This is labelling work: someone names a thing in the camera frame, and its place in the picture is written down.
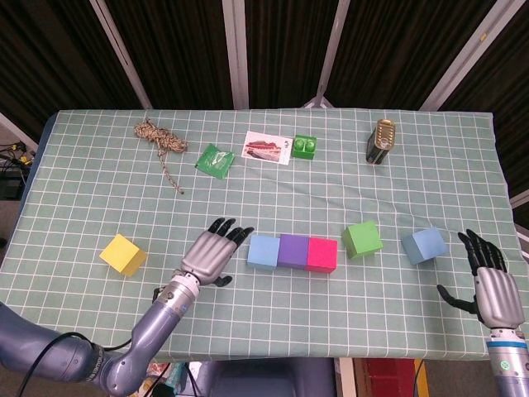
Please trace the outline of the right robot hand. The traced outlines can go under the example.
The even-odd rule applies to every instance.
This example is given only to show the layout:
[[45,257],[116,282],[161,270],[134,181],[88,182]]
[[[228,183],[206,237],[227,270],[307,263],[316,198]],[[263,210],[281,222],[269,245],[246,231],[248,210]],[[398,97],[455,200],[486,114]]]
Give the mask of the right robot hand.
[[516,281],[507,270],[503,253],[470,229],[459,232],[458,238],[467,252],[474,297],[471,301],[457,299],[438,285],[441,298],[453,308],[476,315],[486,328],[519,328],[526,319]]

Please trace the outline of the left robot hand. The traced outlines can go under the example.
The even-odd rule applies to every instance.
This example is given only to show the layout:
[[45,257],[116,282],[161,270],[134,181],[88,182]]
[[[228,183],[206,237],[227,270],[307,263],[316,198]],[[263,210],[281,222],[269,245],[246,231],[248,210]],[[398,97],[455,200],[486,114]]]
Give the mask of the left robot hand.
[[180,270],[192,274],[200,285],[221,288],[230,284],[233,277],[222,276],[222,272],[240,245],[255,230],[253,227],[232,228],[235,222],[234,218],[216,219],[183,256]]

